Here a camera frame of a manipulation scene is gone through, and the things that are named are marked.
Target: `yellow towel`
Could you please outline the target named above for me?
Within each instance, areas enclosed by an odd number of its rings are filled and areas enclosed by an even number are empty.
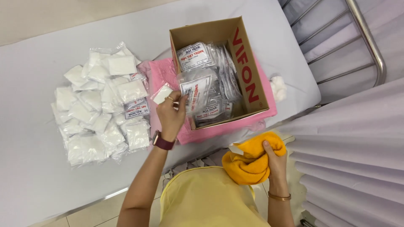
[[[239,155],[228,151],[222,158],[223,168],[227,174],[239,185],[255,185],[264,182],[269,174],[268,154],[262,143],[268,141],[275,154],[286,154],[286,147],[281,138],[273,132],[266,132],[246,142],[235,143],[244,152]]]

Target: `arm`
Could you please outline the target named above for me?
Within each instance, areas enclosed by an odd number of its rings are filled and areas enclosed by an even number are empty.
[[[173,142],[184,124],[187,96],[181,98],[179,91],[174,91],[169,96],[176,101],[179,100],[178,111],[173,108],[178,106],[171,99],[166,99],[159,104],[156,111],[162,127],[161,137]],[[126,193],[117,227],[149,226],[150,208],[163,172],[167,153],[167,150],[153,147]]]
[[[286,181],[286,159],[287,155],[278,157],[268,142],[263,143],[265,151],[269,156],[269,194],[277,197],[288,197],[289,190]],[[279,201],[268,197],[268,224],[271,227],[294,227],[290,201]]]

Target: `cardboard box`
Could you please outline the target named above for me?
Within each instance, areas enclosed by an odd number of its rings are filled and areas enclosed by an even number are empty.
[[[233,109],[235,117],[198,128],[195,126],[195,122],[191,120],[192,130],[217,126],[269,109],[242,17],[174,28],[170,30],[170,40],[177,74],[181,73],[176,55],[177,51],[196,42],[206,44],[210,42],[215,44],[225,43],[226,49],[231,53],[237,70],[238,84],[243,95],[243,100],[238,107]]]

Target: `tile floor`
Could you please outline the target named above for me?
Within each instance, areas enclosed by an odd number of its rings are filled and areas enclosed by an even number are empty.
[[[285,144],[294,140],[294,137],[288,135],[282,135],[278,131],[280,137],[284,140]],[[294,161],[288,159],[287,165],[288,171],[288,184],[290,193],[292,194],[291,207],[292,214],[295,220],[295,224],[299,223],[301,219],[301,212],[304,209],[301,207],[301,203],[305,199],[306,189],[299,184],[301,173],[299,173],[294,167]],[[169,178],[168,174],[161,176],[160,181],[164,178]],[[149,226],[156,227],[160,222],[160,196],[162,192],[162,183],[159,183],[156,195],[154,197],[153,205],[151,206],[150,223]],[[269,181],[264,183],[252,185],[255,192],[255,203],[257,204],[259,213],[263,218],[267,218],[268,208],[268,194]],[[115,227],[118,221],[118,215],[120,207],[126,192],[116,195],[112,198],[104,200],[93,206],[87,207],[81,211],[71,214],[65,218],[59,219],[52,223],[38,223],[30,227]]]

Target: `white curtain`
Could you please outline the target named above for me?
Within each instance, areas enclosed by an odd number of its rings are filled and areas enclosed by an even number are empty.
[[[292,24],[317,0],[291,0],[284,13]],[[284,5],[286,0],[279,0]],[[372,32],[376,44],[386,62],[387,78],[390,82],[404,77],[404,1],[403,0],[356,0]],[[298,43],[347,10],[345,0],[322,0],[299,22],[292,26]],[[301,50],[310,62],[333,48],[360,35],[350,13],[301,45]],[[362,39],[310,64],[317,82],[371,63],[372,57]],[[321,103],[330,103],[352,94],[367,90],[376,80],[376,67],[325,82],[319,85]]]
[[[404,78],[280,126],[318,226],[404,226]]]

